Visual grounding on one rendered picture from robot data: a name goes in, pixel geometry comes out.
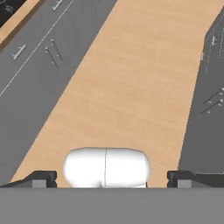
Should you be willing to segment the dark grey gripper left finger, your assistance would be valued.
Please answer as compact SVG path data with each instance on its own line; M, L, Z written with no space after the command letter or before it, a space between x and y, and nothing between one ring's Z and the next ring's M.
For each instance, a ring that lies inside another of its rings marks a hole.
M33 171L27 177L6 185L0 185L0 188L56 188L56 171Z

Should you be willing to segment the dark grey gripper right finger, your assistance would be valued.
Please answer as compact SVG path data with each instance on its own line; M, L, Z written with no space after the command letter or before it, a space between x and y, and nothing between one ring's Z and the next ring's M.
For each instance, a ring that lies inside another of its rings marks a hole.
M224 174L193 173L190 171L168 171L168 188L224 188Z

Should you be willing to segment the grey cabinet run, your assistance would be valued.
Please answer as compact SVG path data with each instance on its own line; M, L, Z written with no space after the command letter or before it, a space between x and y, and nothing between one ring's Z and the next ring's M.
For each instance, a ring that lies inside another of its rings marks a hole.
M64 0L53 11L57 1L44 0L0 51L0 186L11 181L117 0Z
M216 45L211 45L212 36ZM186 126L178 168L191 172L224 172L224 105L215 106L211 113L200 113L224 94L215 96L202 105L209 96L224 88L224 8L206 33L192 106Z

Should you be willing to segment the white rounded object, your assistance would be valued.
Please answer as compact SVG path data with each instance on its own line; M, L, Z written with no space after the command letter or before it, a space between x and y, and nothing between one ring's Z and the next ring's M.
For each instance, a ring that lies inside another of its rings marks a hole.
M66 181L74 188L146 188L151 166L140 150L80 148L63 164Z

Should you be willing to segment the black appliance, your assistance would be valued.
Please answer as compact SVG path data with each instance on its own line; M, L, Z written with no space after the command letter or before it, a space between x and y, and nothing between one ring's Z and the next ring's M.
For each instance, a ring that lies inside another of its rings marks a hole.
M27 0L0 0L0 28Z

